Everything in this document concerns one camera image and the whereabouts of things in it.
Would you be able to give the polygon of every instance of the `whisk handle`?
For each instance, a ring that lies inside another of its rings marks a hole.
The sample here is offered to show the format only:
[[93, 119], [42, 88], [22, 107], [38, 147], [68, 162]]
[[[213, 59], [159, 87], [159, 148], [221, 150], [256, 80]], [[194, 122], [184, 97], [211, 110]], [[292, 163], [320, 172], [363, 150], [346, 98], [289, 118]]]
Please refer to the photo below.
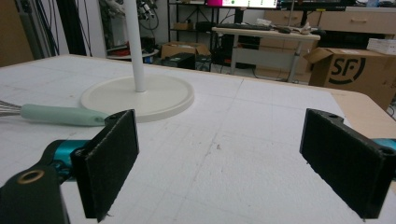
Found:
[[44, 120], [77, 126], [104, 126], [108, 114], [76, 107], [47, 105], [23, 105], [21, 116], [24, 119]]

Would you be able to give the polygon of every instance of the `white stand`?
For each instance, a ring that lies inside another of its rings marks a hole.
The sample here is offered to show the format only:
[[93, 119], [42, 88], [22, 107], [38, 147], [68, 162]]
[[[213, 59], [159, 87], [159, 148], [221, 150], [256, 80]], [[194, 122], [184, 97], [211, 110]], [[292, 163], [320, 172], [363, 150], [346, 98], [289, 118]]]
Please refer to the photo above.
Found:
[[134, 109], [137, 122], [166, 119], [184, 111], [194, 100], [192, 86], [165, 75], [145, 79], [136, 1], [124, 4], [134, 77], [116, 78], [89, 88], [82, 95], [82, 105], [109, 115]]

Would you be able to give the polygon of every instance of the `drawer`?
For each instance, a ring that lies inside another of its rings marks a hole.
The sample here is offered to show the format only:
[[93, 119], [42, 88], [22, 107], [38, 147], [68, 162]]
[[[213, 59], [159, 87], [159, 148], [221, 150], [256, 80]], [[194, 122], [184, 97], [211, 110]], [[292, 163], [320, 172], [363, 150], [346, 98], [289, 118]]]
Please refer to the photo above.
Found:
[[[315, 49], [317, 45], [318, 45], [318, 41], [314, 41], [312, 43], [303, 42], [301, 49], [312, 50]], [[267, 48], [276, 48], [276, 49], [297, 49], [298, 42], [291, 40], [279, 40], [273, 38], [261, 38], [260, 46]]]
[[396, 34], [396, 13], [391, 12], [322, 12], [323, 30], [370, 34]]
[[[318, 26], [321, 12], [308, 12], [307, 21], [311, 26]], [[273, 24], [288, 25], [290, 11], [265, 11], [264, 18], [271, 21]], [[294, 11], [291, 14], [290, 25], [300, 26], [301, 18], [303, 17], [302, 11]]]

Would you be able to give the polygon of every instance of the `white table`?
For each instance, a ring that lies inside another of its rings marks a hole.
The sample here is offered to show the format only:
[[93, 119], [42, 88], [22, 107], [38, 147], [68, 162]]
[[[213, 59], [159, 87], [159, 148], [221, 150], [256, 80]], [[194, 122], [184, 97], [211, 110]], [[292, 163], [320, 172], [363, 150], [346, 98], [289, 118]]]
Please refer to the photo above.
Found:
[[[80, 106], [90, 86], [132, 71], [126, 62], [55, 57], [1, 68], [0, 95], [18, 105]], [[299, 146], [308, 107], [345, 117], [368, 137], [396, 137], [396, 122], [370, 98], [148, 64], [145, 71], [190, 82], [195, 101], [170, 119], [137, 124], [140, 154], [104, 223], [363, 223]], [[102, 130], [20, 117], [0, 118], [0, 127], [0, 185], [50, 142]], [[96, 223], [84, 217], [76, 183], [62, 192], [72, 223]], [[394, 223], [395, 208], [390, 190], [379, 219], [366, 223]]]
[[[225, 35], [234, 35], [233, 55], [231, 60], [231, 74], [235, 70], [236, 63], [258, 64], [268, 67], [281, 68], [290, 70], [288, 82], [292, 82], [295, 75], [297, 62], [300, 58], [303, 42], [313, 42], [320, 40], [319, 35], [300, 35], [298, 33], [281, 34], [278, 31], [257, 31], [243, 29], [228, 29], [213, 27], [213, 31]], [[238, 37], [240, 35], [250, 35], [265, 38], [292, 40], [298, 43], [294, 53], [272, 52], [258, 49], [238, 48]]]

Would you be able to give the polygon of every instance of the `metal rack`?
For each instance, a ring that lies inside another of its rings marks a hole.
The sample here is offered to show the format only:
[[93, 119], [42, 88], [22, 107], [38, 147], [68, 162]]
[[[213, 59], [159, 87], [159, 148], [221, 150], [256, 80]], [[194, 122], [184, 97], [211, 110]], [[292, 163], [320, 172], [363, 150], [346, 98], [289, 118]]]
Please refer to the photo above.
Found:
[[[199, 3], [181, 3], [180, 1], [172, 1], [172, 0], [167, 0], [168, 3], [168, 41], [172, 41], [172, 33], [176, 32], [176, 41], [179, 41], [181, 38], [181, 33], [195, 33], [195, 42], [198, 43], [200, 40], [200, 35], [202, 34], [209, 34], [210, 40], [209, 40], [209, 49], [213, 49], [213, 39], [215, 37], [215, 33], [213, 31], [211, 32], [201, 32], [197, 31], [195, 28], [192, 30], [176, 30], [171, 28], [171, 7], [174, 7], [176, 9], [176, 22], [181, 22], [181, 21], [187, 21], [189, 19], [194, 18], [195, 21], [200, 20], [200, 14], [201, 18], [204, 18], [206, 21], [214, 22], [215, 24], [219, 23], [219, 9], [214, 8], [214, 7], [206, 7], [204, 5], [204, 2], [202, 4]], [[191, 11], [191, 13], [186, 16], [183, 20], [180, 18], [180, 9], [183, 7], [194, 7], [194, 9]], [[210, 10], [210, 19], [206, 16], [205, 12], [208, 12]]]

